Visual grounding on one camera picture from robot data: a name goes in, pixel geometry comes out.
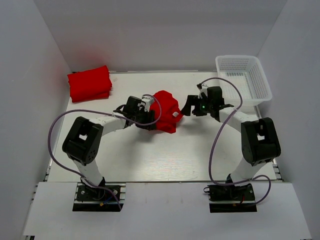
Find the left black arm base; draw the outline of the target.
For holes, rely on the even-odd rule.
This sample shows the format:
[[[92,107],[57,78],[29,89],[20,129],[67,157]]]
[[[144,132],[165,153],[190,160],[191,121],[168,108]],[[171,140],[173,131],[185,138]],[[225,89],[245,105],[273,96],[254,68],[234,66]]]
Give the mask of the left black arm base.
[[[73,212],[119,213],[121,209],[113,194],[104,189],[78,183],[72,207]]]

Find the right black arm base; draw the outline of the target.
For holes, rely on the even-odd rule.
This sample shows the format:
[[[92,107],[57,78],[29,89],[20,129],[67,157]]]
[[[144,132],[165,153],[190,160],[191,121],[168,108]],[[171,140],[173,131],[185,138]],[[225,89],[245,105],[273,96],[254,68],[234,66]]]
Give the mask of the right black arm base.
[[[255,213],[256,198],[253,186],[208,185],[203,192],[209,198],[210,213]]]

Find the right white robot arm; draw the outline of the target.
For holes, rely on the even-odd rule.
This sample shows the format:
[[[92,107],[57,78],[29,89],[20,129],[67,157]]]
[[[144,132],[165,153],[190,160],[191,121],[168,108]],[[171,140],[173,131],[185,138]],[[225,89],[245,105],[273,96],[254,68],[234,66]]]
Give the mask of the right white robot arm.
[[[240,133],[242,158],[224,183],[226,195],[236,200],[243,195],[243,186],[259,178],[258,171],[281,154],[274,122],[269,117],[258,118],[241,112],[240,106],[226,104],[219,86],[204,87],[198,84],[197,88],[199,94],[188,95],[180,112],[184,116],[210,115],[221,123],[210,150],[209,171],[212,169],[213,154],[224,127],[230,126]]]

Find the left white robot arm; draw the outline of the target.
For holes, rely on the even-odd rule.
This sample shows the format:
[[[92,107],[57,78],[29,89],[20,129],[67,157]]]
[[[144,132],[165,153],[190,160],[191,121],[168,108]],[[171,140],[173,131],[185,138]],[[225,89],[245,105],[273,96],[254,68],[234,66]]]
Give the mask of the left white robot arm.
[[[145,94],[141,98],[130,96],[126,104],[117,107],[113,113],[103,113],[102,117],[75,119],[62,144],[62,151],[76,165],[82,182],[89,186],[88,193],[99,200],[105,196],[106,181],[101,175],[96,157],[103,136],[132,125],[145,130],[154,130],[156,117],[152,104],[158,104],[155,97]]]

